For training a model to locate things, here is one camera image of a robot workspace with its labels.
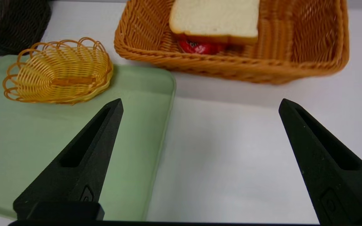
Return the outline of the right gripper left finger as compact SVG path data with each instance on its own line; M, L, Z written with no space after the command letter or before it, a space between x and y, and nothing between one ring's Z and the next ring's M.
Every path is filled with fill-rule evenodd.
M99 198L123 115L121 99L105 104L15 199L18 220L102 220Z

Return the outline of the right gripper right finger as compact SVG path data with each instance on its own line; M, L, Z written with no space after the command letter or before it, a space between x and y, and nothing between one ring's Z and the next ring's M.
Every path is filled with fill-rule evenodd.
M279 115L321 225L362 225L362 160L299 104Z

